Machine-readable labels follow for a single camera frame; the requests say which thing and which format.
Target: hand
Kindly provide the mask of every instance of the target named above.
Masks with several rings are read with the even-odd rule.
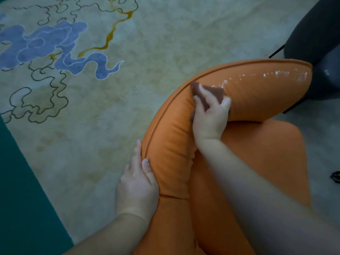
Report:
[[[141,142],[137,141],[116,186],[116,216],[133,214],[149,224],[158,205],[159,188],[148,159],[141,161],[140,154]]]
[[[199,90],[202,92],[207,104],[210,108],[204,111],[204,106],[198,96],[194,96],[196,102],[195,117],[192,124],[195,142],[200,149],[204,146],[207,140],[221,140],[222,133],[227,125],[228,111],[231,104],[231,99],[224,97],[222,103],[217,101],[217,98],[210,91],[205,90],[202,85],[199,85]]]

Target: brown cloth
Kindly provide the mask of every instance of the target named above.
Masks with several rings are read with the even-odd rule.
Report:
[[[206,111],[206,110],[209,109],[210,106],[207,104],[207,102],[205,101],[205,98],[203,97],[200,89],[198,88],[199,84],[200,83],[197,82],[197,81],[191,82],[190,83],[191,92],[192,92],[193,96],[197,95],[201,99],[203,106],[204,106],[204,111]],[[209,86],[205,86],[205,85],[202,85],[202,87],[204,89],[210,91],[217,98],[219,103],[222,103],[222,100],[224,98],[224,89],[223,88],[209,87]],[[193,123],[194,116],[195,116],[195,111],[193,111],[193,113],[190,116],[190,122],[191,123]]]

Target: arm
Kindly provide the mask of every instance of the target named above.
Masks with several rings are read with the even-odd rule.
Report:
[[[210,92],[201,92],[210,111],[204,112],[195,98],[193,130],[197,146],[255,252],[340,254],[337,228],[262,178],[220,141],[230,100],[220,105]]]
[[[116,186],[115,219],[64,255],[129,255],[146,233],[158,205],[159,189],[137,141]]]

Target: orange leather chair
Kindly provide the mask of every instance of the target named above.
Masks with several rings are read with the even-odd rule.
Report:
[[[298,101],[311,65],[298,60],[247,60],[206,70],[179,87],[159,109],[142,141],[159,184],[159,204],[134,254],[254,254],[209,166],[190,123],[190,83],[223,87],[232,99],[222,141],[253,170],[310,205],[307,158],[300,131],[268,120]]]

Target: fingernail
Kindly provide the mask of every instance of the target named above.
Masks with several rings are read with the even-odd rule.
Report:
[[[149,166],[150,166],[150,164],[149,164],[149,159],[148,159],[148,158],[144,159],[142,163],[143,163],[143,165],[146,166],[146,167],[149,167]]]

